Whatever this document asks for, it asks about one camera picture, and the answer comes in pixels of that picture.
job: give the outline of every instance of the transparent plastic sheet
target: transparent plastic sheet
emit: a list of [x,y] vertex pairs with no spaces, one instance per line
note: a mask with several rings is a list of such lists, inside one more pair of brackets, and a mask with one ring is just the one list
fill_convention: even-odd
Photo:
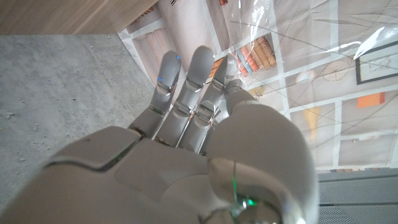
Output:
[[298,126],[317,170],[343,172],[398,167],[397,18],[388,0],[159,1],[119,35],[154,85],[159,58],[179,54],[175,97],[197,47],[216,55],[207,83],[235,58],[229,75]]
[[319,172],[398,167],[397,1],[225,6],[234,78],[297,125]]

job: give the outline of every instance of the green led light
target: green led light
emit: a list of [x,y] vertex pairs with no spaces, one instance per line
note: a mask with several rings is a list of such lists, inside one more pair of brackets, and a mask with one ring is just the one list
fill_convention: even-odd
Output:
[[257,205],[257,204],[256,204],[253,200],[251,200],[251,199],[248,200],[248,204],[249,204],[250,206],[256,206],[256,205]]

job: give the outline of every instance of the orange book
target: orange book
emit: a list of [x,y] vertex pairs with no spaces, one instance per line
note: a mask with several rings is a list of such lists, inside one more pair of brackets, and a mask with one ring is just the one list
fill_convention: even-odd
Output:
[[274,53],[273,53],[272,48],[269,45],[267,39],[265,37],[260,37],[260,38],[257,39],[257,41],[259,42],[259,45],[260,45],[262,51],[264,52],[264,54],[268,58],[268,61],[271,64],[271,66],[275,67],[276,66],[276,59],[275,59]]
[[385,102],[385,93],[376,93],[368,96],[361,96],[358,98],[357,108],[365,108],[369,106],[380,105]]
[[242,62],[239,60],[238,56],[234,52],[232,53],[232,55],[235,56],[238,69],[241,71],[243,76],[246,77],[248,75],[248,71],[244,68],[244,66],[242,65]]
[[254,61],[253,57],[250,55],[249,50],[243,46],[241,48],[241,51],[243,53],[244,58],[248,61],[251,69],[255,72],[257,70],[259,70],[259,67],[256,65],[256,62]]
[[228,4],[228,0],[220,0],[220,6]]

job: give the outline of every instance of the metal joint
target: metal joint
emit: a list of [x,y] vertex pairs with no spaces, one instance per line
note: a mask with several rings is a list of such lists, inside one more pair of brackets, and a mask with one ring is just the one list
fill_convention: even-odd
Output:
[[196,114],[202,121],[210,123],[213,120],[214,111],[206,106],[199,105]]
[[187,77],[187,82],[189,82],[189,84],[193,85],[193,86],[194,86],[195,88],[197,88],[197,89],[201,89],[201,88],[203,88],[203,86],[205,86],[204,83],[202,83],[202,84],[197,84],[197,83],[191,81],[188,77]]
[[224,88],[224,83],[218,81],[215,78],[211,82],[214,84],[215,87],[219,88],[220,90]]
[[189,108],[189,106],[187,106],[187,105],[185,105],[185,104],[183,104],[183,103],[181,103],[181,102],[179,102],[179,101],[175,102],[175,105],[174,105],[174,106],[175,106],[179,111],[181,111],[181,112],[183,112],[183,113],[185,113],[185,114],[192,114],[192,113],[193,113],[192,109]]
[[163,111],[159,110],[158,108],[154,107],[153,105],[149,105],[149,109],[151,109],[152,111],[154,111],[155,113],[158,113],[162,116],[165,116],[166,113],[164,113]]
[[174,90],[174,86],[167,86],[167,85],[163,84],[163,83],[160,82],[160,81],[157,81],[157,85],[158,85],[161,89],[165,90],[165,91],[168,92],[168,93],[171,93],[171,92],[173,92],[173,90]]

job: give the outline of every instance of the robot finger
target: robot finger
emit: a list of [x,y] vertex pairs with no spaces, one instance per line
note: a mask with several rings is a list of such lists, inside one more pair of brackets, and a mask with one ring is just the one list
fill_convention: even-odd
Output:
[[149,107],[129,126],[144,137],[153,138],[167,114],[177,85],[181,60],[177,53],[167,52],[160,65],[159,77]]
[[227,67],[228,57],[225,57],[219,65],[206,93],[203,95],[195,115],[189,122],[178,145],[179,147],[199,153],[200,146],[215,117],[216,109],[227,82]]
[[155,140],[162,144],[176,147],[189,117],[197,105],[200,93],[205,86],[214,63],[213,52],[204,46],[196,49],[181,92],[174,107],[166,117]]

